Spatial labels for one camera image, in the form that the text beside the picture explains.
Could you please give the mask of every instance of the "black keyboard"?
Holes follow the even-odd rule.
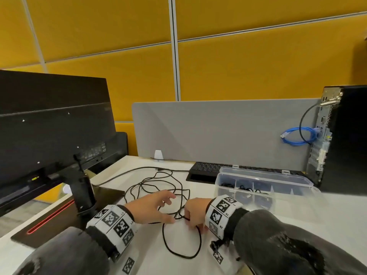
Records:
[[[232,165],[196,162],[194,166],[191,167],[189,175],[187,176],[186,180],[214,184],[221,167],[232,167]],[[239,166],[239,168],[255,171],[269,171],[273,173],[282,173],[282,171],[284,171],[280,169],[251,167],[251,166]],[[289,171],[289,173],[292,175],[301,175],[301,176],[304,175],[301,171]]]

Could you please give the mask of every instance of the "thick black cable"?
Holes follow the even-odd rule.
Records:
[[[298,128],[299,132],[300,132],[300,137],[302,138],[302,140],[304,140],[306,143],[308,143],[309,145],[311,145],[312,143],[311,142],[308,142],[302,135],[302,122],[303,122],[303,119],[305,118],[306,114],[315,106],[317,105],[320,105],[320,103],[316,103],[314,105],[312,105],[310,108],[308,108],[305,113],[303,114],[303,116],[300,118],[300,126]]]
[[[190,191],[190,189],[184,189],[182,183],[179,180],[177,180],[172,175],[174,171],[187,172],[187,170],[171,170],[171,169],[160,168],[160,167],[140,167],[140,168],[135,168],[135,169],[126,171],[126,172],[124,172],[122,174],[119,174],[117,176],[114,176],[113,178],[111,178],[111,179],[109,179],[109,180],[107,180],[107,181],[105,181],[105,182],[103,182],[103,183],[101,183],[101,184],[99,184],[97,186],[104,185],[104,184],[106,184],[106,183],[108,183],[108,182],[110,182],[110,181],[112,181],[112,180],[114,180],[114,179],[116,179],[116,178],[118,178],[118,177],[120,177],[120,176],[122,176],[124,174],[127,174],[127,173],[129,173],[131,171],[135,171],[135,170],[139,170],[139,169],[145,169],[145,168],[153,168],[153,169],[157,169],[158,171],[154,174],[153,177],[146,177],[141,182],[139,182],[137,184],[134,184],[134,185],[131,185],[126,190],[126,192],[125,192],[125,196],[124,196],[125,202],[127,203],[126,194],[128,192],[130,192],[130,194],[132,195],[132,197],[134,198],[134,200],[136,200],[136,199],[139,198],[140,191],[141,190],[143,190],[144,192],[149,193],[149,194],[154,193],[154,192],[151,192],[151,191],[148,191],[147,189],[145,189],[144,186],[155,187],[155,189],[157,189],[157,191],[160,191],[160,189],[156,185],[148,184],[148,183],[151,183],[151,182],[165,182],[165,183],[168,183],[168,184],[170,184],[170,185],[173,186],[173,189],[167,189],[168,191],[172,191],[172,193],[175,194],[176,196],[181,196],[180,208],[178,209],[178,211],[172,212],[172,213],[166,213],[166,214],[168,214],[168,215],[174,215],[175,220],[185,219],[185,220],[190,221],[190,219],[186,218],[184,215],[181,214],[181,211],[185,208],[185,205],[183,204],[183,199],[185,199],[186,201],[189,200],[190,199],[191,191]],[[157,177],[158,174],[165,174],[165,176]],[[169,182],[167,180],[164,180],[164,179],[166,179],[168,177],[171,177],[172,179],[174,179],[175,181],[177,181],[180,184],[181,188],[177,188],[176,185],[174,185],[172,182]],[[132,193],[132,191],[137,186],[138,186],[138,194],[135,197],[135,195]],[[184,195],[184,191],[188,191],[187,197]],[[200,232],[200,229],[199,229],[198,226],[196,226],[196,228],[197,228],[197,230],[199,232],[199,239],[200,239],[199,248],[198,248],[198,250],[196,251],[196,253],[193,256],[186,256],[186,255],[182,255],[182,254],[176,253],[175,251],[172,251],[169,248],[169,246],[167,244],[167,241],[166,241],[166,237],[164,235],[164,225],[165,224],[163,223],[163,225],[162,225],[162,236],[163,236],[164,245],[166,246],[166,248],[167,248],[168,251],[170,251],[172,254],[174,254],[174,255],[176,255],[178,257],[181,257],[183,259],[193,259],[193,258],[195,258],[199,254],[199,252],[201,250],[202,239],[201,239],[201,232]]]

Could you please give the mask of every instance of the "floor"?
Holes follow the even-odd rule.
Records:
[[[37,213],[43,211],[48,206],[48,203],[29,201],[28,203],[25,203],[24,205],[0,217],[0,237],[6,235],[12,229],[15,229],[17,226],[21,225]]]

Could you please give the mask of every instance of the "hand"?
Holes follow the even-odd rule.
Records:
[[[186,221],[190,228],[198,226],[200,232],[205,232],[208,227],[205,226],[205,211],[212,199],[195,198],[190,199],[185,204],[185,217],[190,219],[190,222]]]
[[[162,190],[153,194],[148,194],[142,198],[136,199],[124,206],[134,216],[135,223],[147,224],[153,222],[162,222],[173,224],[175,218],[172,215],[164,214],[158,211],[158,207],[164,207],[165,204],[171,205],[171,199],[175,199],[176,195],[171,191]]]

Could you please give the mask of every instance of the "clear plastic box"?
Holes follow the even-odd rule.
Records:
[[[326,205],[320,190],[306,177],[222,167],[215,181],[218,196],[227,194],[247,210],[265,209],[277,216],[320,222]]]

